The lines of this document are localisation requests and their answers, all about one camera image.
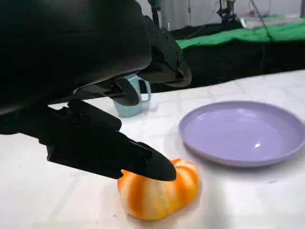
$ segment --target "black fabric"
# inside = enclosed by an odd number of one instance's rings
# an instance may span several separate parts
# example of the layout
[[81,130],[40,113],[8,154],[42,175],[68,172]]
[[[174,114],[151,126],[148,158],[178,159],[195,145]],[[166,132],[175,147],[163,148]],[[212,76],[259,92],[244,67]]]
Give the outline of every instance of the black fabric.
[[[183,51],[193,74],[188,88],[208,86],[248,76],[279,73],[305,68],[305,41],[232,41],[213,46],[191,46]],[[153,92],[176,90],[152,85]]]
[[242,25],[239,21],[232,21],[230,23],[214,23],[214,24],[206,24],[204,25],[204,28],[202,25],[200,26],[186,26],[182,29],[178,30],[172,30],[170,31],[171,35],[176,40],[183,40],[184,38],[194,38],[194,37],[200,37],[200,36],[206,36],[206,35],[213,35],[219,32],[223,31],[229,31],[229,30],[235,30],[235,29],[241,29]]

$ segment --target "light blue cup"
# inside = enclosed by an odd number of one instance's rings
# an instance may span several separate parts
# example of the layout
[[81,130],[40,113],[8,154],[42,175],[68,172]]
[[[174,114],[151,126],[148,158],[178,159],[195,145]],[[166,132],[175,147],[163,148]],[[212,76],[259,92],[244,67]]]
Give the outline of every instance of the light blue cup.
[[[137,76],[135,74],[126,76],[125,78],[135,88],[136,92],[139,95],[140,102],[136,106],[123,106],[119,103],[114,102],[114,106],[115,106],[115,109],[117,110],[117,112],[119,113],[120,117],[131,117],[131,116],[135,116],[135,115],[141,113],[143,103],[148,103],[152,99],[152,91],[151,91],[151,86],[149,85],[149,83],[147,81],[141,79],[139,76]],[[143,80],[146,84],[147,94],[148,94],[147,100],[142,99],[139,80]]]

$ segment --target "white tabletop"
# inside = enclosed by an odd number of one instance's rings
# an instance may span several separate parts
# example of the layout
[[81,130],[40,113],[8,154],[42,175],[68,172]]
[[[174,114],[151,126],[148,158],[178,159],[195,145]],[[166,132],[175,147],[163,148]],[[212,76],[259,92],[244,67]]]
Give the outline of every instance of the white tabletop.
[[[46,148],[34,138],[0,136],[0,228],[304,229],[305,151],[276,166],[245,170],[213,165],[184,148],[179,120],[225,100],[268,102],[305,119],[305,71],[153,94],[142,114],[122,119],[123,133],[169,158],[195,162],[203,177],[192,204],[157,222],[124,213],[116,180],[47,162]],[[109,98],[88,102],[117,115]]]

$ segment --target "toy pumpkin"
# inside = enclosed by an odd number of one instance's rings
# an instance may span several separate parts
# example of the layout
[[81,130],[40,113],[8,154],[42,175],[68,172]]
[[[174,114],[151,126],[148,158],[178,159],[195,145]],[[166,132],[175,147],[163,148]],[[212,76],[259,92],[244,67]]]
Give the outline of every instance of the toy pumpkin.
[[152,180],[122,171],[118,190],[124,210],[141,219],[162,219],[185,207],[197,195],[200,178],[196,166],[185,160],[172,161],[176,168],[175,181]]

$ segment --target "purple plate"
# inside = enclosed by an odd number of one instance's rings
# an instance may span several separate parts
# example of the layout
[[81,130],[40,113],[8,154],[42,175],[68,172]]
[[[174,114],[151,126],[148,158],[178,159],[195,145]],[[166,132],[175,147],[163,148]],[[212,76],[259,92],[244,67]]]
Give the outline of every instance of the purple plate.
[[292,113],[257,102],[199,107],[179,124],[187,147],[235,167],[259,167],[288,159],[305,144],[305,127]]

